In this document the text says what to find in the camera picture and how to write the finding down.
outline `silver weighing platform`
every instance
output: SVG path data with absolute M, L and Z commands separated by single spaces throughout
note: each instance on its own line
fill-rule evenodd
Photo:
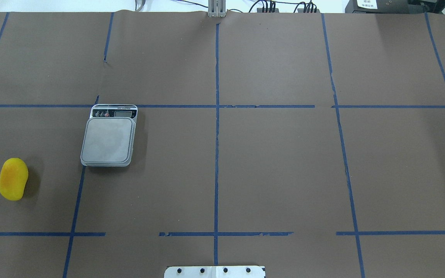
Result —
M 85 127 L 80 160 L 84 166 L 125 167 L 131 162 L 137 107 L 96 104 Z

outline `yellow mango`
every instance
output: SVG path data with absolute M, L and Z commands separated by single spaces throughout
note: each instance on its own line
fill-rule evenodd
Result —
M 29 178 L 29 169 L 20 158 L 10 158 L 3 164 L 0 174 L 0 193 L 10 201 L 23 197 L 25 183 Z

